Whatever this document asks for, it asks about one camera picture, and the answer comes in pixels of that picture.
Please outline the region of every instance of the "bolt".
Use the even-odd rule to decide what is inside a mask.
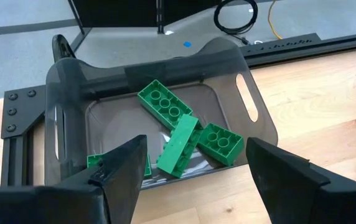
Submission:
[[[11,108],[11,109],[8,110],[8,114],[11,115],[11,116],[15,115],[16,112],[17,112],[17,110],[15,108]]]
[[[16,100],[17,99],[17,94],[16,93],[13,93],[11,95],[9,95],[8,97],[10,100]]]
[[[13,132],[16,130],[16,125],[15,124],[11,124],[6,128],[7,132]]]
[[[35,90],[30,90],[30,91],[27,93],[27,96],[33,97],[33,96],[35,96],[35,94],[36,94]]]

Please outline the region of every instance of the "lego brick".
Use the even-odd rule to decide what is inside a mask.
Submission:
[[[101,156],[102,154],[87,156],[87,168],[97,165],[99,160],[101,159]]]
[[[231,166],[245,144],[240,135],[210,123],[204,128],[197,146],[206,155]]]
[[[168,129],[173,130],[183,114],[192,114],[184,102],[154,80],[138,93],[141,104]]]
[[[148,155],[148,158],[146,159],[144,178],[151,178],[151,177],[152,177],[151,160]]]
[[[181,177],[201,134],[199,120],[187,114],[182,115],[175,130],[171,131],[170,141],[164,145],[164,151],[157,160],[157,168]]]

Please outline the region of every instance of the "black cable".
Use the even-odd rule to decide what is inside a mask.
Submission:
[[[218,16],[220,15],[220,11],[221,11],[222,7],[225,6],[226,4],[233,2],[233,1],[236,1],[236,0],[225,0],[217,6],[217,8],[215,9],[215,12],[214,12],[214,24],[222,32],[225,32],[226,34],[231,35],[231,36],[241,40],[244,44],[247,44],[248,41],[244,37],[237,37],[235,35],[244,34],[244,33],[248,32],[253,27],[254,23],[257,20],[257,16],[258,16],[258,6],[254,0],[243,0],[245,2],[248,2],[251,5],[251,7],[253,8],[253,17],[250,19],[250,21],[246,25],[244,25],[242,27],[226,28],[220,24],[220,21],[218,20]]]

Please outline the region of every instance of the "translucent plastic bin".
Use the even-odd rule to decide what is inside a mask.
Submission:
[[[258,111],[248,116],[236,84],[242,74]],[[186,105],[201,124],[214,123],[246,139],[277,144],[278,135],[239,48],[226,39],[211,40],[199,53],[184,58],[95,68],[75,58],[55,63],[47,75],[45,113],[45,184],[86,168],[87,156],[108,152],[139,134],[148,137],[152,178],[142,188],[228,169],[195,149],[180,179],[160,172],[156,159],[170,131],[146,111],[136,96],[158,79]],[[235,166],[247,164],[245,151]]]

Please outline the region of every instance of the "wooden table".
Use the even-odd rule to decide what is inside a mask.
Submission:
[[[252,73],[278,130],[278,146],[356,180],[356,51]],[[43,133],[40,127],[35,134],[39,147]],[[0,139],[0,172],[1,156]],[[133,218],[147,224],[269,222],[248,166],[143,190]]]

